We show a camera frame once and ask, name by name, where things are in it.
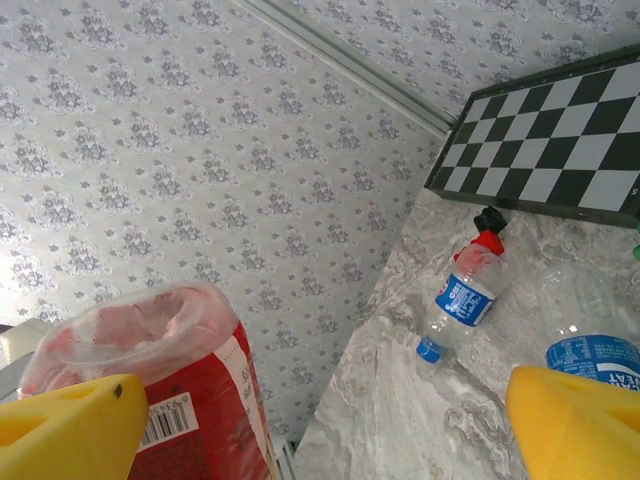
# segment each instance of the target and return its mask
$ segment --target patterned wallpaper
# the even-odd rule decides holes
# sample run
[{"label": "patterned wallpaper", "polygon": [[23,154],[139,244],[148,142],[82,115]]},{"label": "patterned wallpaper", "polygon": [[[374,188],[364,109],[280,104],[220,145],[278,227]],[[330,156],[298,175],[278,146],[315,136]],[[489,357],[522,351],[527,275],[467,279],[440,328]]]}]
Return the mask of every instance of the patterned wallpaper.
[{"label": "patterned wallpaper", "polygon": [[454,115],[474,90],[640,41],[638,0],[288,1]]},{"label": "patterned wallpaper", "polygon": [[0,12],[0,323],[215,282],[274,433],[299,437],[438,142],[226,1],[18,3]]}]

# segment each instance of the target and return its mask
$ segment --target plastic bottle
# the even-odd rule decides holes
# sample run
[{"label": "plastic bottle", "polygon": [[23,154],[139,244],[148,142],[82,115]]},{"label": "plastic bottle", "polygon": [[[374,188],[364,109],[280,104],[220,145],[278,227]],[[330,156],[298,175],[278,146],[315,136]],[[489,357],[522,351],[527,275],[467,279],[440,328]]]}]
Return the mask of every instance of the plastic bottle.
[{"label": "plastic bottle", "polygon": [[452,271],[435,301],[418,314],[422,340],[416,351],[421,358],[436,363],[468,341],[506,287],[503,252],[498,235],[486,230],[454,257]]},{"label": "plastic bottle", "polygon": [[580,263],[545,270],[537,286],[547,366],[640,392],[640,353],[604,274]]}]

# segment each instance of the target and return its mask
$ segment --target blue bottle cap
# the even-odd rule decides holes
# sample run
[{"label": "blue bottle cap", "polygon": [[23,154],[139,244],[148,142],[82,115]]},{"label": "blue bottle cap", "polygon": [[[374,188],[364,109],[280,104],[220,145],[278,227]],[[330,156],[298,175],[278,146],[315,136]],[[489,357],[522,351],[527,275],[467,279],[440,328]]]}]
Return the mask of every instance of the blue bottle cap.
[{"label": "blue bottle cap", "polygon": [[441,345],[438,345],[430,338],[423,338],[418,348],[416,348],[416,352],[420,358],[429,363],[436,363],[440,360],[443,350],[444,348]]}]

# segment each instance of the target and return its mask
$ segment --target barcode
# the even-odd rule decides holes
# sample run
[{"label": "barcode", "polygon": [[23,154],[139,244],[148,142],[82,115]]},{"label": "barcode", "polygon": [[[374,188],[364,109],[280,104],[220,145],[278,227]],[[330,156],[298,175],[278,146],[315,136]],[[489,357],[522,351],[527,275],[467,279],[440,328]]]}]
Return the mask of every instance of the barcode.
[{"label": "barcode", "polygon": [[149,421],[138,451],[197,430],[198,420],[189,392],[149,407]]}]

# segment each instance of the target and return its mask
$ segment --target blue bottle label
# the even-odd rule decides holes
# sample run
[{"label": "blue bottle label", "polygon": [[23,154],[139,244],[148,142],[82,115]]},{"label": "blue bottle label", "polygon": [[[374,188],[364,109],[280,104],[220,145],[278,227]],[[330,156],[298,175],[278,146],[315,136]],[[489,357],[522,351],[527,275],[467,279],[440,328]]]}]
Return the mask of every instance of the blue bottle label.
[{"label": "blue bottle label", "polygon": [[562,340],[547,350],[547,366],[640,392],[640,353],[621,338],[586,335]]},{"label": "blue bottle label", "polygon": [[436,305],[459,322],[475,327],[494,299],[495,297],[480,293],[451,274],[436,297]]}]

